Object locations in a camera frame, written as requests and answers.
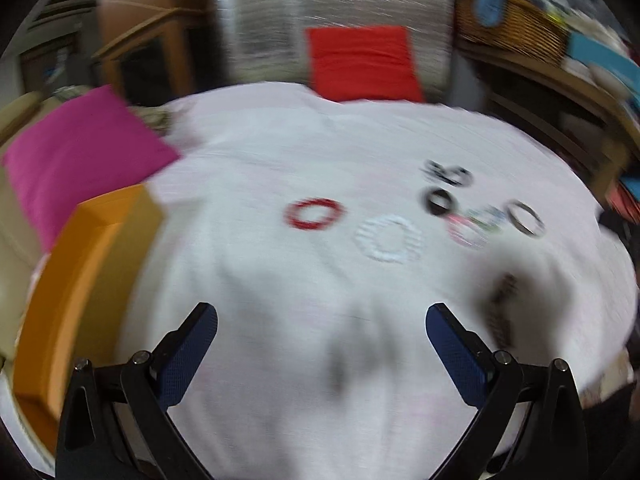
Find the pillow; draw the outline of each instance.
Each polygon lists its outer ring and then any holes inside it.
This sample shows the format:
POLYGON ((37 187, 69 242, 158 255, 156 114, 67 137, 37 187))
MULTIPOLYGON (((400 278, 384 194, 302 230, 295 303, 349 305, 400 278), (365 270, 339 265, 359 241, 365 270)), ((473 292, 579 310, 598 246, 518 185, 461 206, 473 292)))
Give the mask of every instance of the pillow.
POLYGON ((23 131, 2 164, 42 249, 50 252, 77 204, 139 184, 178 157, 103 86, 23 131))
POLYGON ((312 88, 331 101, 424 102, 408 31, 395 25, 307 29, 312 88))

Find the pink cushion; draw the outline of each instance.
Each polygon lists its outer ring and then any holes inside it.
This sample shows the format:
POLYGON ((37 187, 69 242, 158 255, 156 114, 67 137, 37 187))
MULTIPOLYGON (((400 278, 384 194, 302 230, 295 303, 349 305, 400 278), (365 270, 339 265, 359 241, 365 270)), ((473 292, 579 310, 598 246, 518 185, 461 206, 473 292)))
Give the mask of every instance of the pink cushion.
POLYGON ((139 184, 178 158, 103 86, 24 130, 2 164, 49 252, 77 204, 139 184))

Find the gray ring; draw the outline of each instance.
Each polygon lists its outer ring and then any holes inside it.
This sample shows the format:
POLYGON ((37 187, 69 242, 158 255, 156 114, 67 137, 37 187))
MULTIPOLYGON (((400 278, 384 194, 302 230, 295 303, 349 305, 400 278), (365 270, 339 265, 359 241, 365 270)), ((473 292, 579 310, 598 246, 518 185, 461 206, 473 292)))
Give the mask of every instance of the gray ring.
POLYGON ((505 209, 505 212, 507 213, 507 216, 508 216, 510 222, 521 233, 524 233, 527 236, 531 236, 532 238, 540 238, 545 233, 545 223, 538 216, 538 214, 535 211, 533 211, 533 209, 530 208, 525 203, 522 203, 522 202, 520 202, 518 200, 513 200, 512 202, 507 202, 507 205, 505 206, 504 209, 505 209), (511 211, 512 207, 519 207, 523 211, 526 211, 531 216, 533 216, 533 218, 536 219, 536 222, 538 222, 538 227, 539 227, 538 232, 535 233, 535 232, 531 231, 530 229, 527 229, 526 227, 524 227, 524 225, 522 225, 518 221, 518 219, 516 218, 516 215, 514 215, 513 212, 511 211))

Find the red ring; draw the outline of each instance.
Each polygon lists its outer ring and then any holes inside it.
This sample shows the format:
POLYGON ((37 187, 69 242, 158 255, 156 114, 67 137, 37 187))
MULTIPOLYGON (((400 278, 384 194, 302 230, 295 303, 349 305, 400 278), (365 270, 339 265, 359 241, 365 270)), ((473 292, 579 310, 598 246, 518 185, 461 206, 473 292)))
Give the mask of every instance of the red ring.
POLYGON ((285 211, 285 218, 287 223, 291 227, 296 229, 302 229, 304 231, 314 231, 316 229, 325 229, 332 223, 337 221, 338 218, 344 213, 344 208, 335 200, 329 200, 328 198, 309 198, 301 202, 294 202, 289 204, 285 211), (322 220, 317 222, 305 222, 301 220, 298 215, 302 208, 319 205, 331 209, 331 213, 325 216, 322 220))

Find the orange cardboard box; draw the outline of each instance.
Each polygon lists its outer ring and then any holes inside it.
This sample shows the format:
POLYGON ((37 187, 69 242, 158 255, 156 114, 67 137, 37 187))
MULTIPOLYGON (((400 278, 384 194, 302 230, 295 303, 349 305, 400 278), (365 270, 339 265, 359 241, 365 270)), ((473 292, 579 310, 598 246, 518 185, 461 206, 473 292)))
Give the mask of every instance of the orange cardboard box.
POLYGON ((14 362, 14 395, 54 454, 74 361, 112 364, 129 295, 162 223, 141 184, 79 204, 42 272, 14 362))

